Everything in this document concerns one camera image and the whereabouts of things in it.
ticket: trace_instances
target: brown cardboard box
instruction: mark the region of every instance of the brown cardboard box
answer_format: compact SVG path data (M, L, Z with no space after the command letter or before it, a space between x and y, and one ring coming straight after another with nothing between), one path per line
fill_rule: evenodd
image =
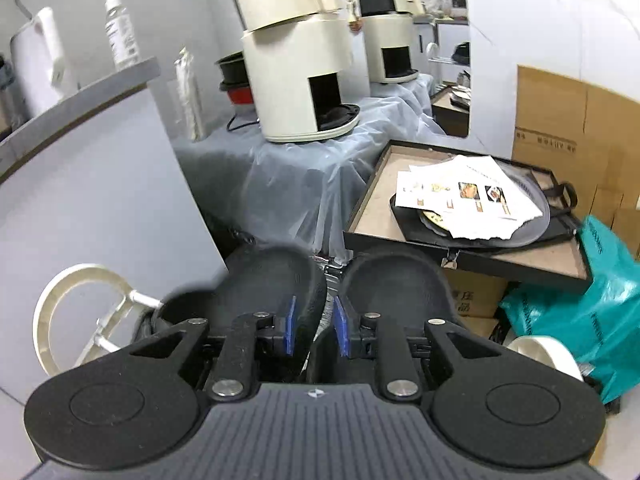
M571 182L578 193L576 216L591 213L612 226L634 256L634 226L640 221L632 213L640 196L639 133L640 103L518 67L514 160L550 168L559 181Z
M507 280L466 270L444 269L461 316L493 317Z
M622 204L622 192L598 186L591 204L591 214L611 229L617 209Z
M474 334L488 338L498 324L498 320L487 317L465 316L462 318L462 323Z
M640 211L618 209L613 219L612 231L626 244L631 255L637 260L640 250Z
M586 102L587 88L580 81L518 67L517 127L580 140L584 136Z

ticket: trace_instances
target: teal plastic bag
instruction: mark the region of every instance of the teal plastic bag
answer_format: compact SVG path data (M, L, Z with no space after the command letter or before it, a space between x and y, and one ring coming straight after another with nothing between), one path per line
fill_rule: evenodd
M500 306L518 335L560 340L604 386L609 402L640 383L640 266L604 224L587 217L580 230L593 283L582 296L521 285Z

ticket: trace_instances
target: white plastic wheel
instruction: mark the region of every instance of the white plastic wheel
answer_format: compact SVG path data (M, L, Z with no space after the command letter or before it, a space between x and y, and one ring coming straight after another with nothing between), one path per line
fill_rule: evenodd
M106 267L97 264L80 264L63 270L42 291L33 314L33 345L40 365L50 376L60 373L50 348L51 319L60 301L70 291L76 286L91 282L111 285L122 295L122 300L98 320L97 328L75 366L97 358L101 349L107 351L118 349L108 338L132 308L136 306L143 309L159 308L162 305L160 301L135 291L123 277Z
M514 339L507 348L583 381L574 356L558 339L546 335L522 336Z

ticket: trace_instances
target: white wall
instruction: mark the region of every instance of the white wall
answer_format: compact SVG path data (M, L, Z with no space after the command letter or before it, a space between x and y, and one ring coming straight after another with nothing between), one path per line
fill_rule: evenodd
M66 54L86 85L114 70L104 33L104 0L22 0L33 13L53 8ZM123 0L129 8L143 57L156 56L162 69L152 87L167 126L174 103L166 82L175 79L174 60L183 46L195 56L202 91L205 120L220 120L229 108L226 94L218 91L222 75L215 61L218 54L216 16L209 0ZM25 17L14 0L0 0L0 52L9 53L9 40Z
M511 155L518 64L640 100L640 0L467 3L474 94L470 130L482 133L495 155Z

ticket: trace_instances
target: round pad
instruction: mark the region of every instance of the round pad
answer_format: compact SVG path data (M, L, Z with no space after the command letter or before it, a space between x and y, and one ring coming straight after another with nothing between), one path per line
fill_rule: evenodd
M604 428L604 408L593 390L520 358L467 360L436 391L431 415L454 446L516 468L588 457Z
M191 387L155 362L100 360L51 378L31 395L24 425L41 456L111 470L175 447L196 423Z
M433 317L458 318L449 284L433 260L411 248L375 248L344 273L340 301L357 314L377 312L422 330Z

